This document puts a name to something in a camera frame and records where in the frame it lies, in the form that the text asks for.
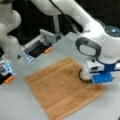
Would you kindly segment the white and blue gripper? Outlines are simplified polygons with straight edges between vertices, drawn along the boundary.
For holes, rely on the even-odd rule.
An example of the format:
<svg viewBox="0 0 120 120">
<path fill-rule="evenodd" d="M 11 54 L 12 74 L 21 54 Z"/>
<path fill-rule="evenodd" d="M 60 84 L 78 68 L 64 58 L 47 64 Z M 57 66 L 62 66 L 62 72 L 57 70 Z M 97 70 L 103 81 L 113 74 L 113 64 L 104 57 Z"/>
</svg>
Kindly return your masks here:
<svg viewBox="0 0 120 120">
<path fill-rule="evenodd" d="M 100 84 L 111 82 L 120 72 L 120 62 L 106 64 L 97 58 L 88 58 L 79 71 L 79 79 L 84 83 Z"/>
</svg>

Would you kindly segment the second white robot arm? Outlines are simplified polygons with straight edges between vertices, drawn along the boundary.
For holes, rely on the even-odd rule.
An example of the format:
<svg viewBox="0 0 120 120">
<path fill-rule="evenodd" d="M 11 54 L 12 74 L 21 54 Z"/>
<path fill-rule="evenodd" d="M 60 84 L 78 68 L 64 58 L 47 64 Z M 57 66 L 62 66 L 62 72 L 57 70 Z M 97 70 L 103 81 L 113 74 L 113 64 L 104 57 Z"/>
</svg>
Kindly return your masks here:
<svg viewBox="0 0 120 120">
<path fill-rule="evenodd" d="M 24 61 L 24 54 L 18 40 L 9 33 L 21 24 L 19 13 L 12 9 L 15 0 L 0 0 L 0 47 L 5 58 L 12 62 Z"/>
</svg>

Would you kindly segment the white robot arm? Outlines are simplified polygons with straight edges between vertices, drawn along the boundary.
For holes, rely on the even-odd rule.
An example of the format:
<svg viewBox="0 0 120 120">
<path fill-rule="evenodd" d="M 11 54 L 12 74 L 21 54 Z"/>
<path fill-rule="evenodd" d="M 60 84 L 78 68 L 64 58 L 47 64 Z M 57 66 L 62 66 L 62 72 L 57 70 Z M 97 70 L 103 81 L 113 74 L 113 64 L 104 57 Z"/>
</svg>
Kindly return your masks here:
<svg viewBox="0 0 120 120">
<path fill-rule="evenodd" d="M 107 26 L 90 16 L 75 0 L 31 0 L 44 14 L 54 16 L 65 14 L 73 18 L 83 31 L 75 42 L 78 51 L 82 46 L 95 50 L 79 71 L 79 78 L 85 83 L 111 82 L 114 72 L 120 71 L 120 29 Z"/>
</svg>

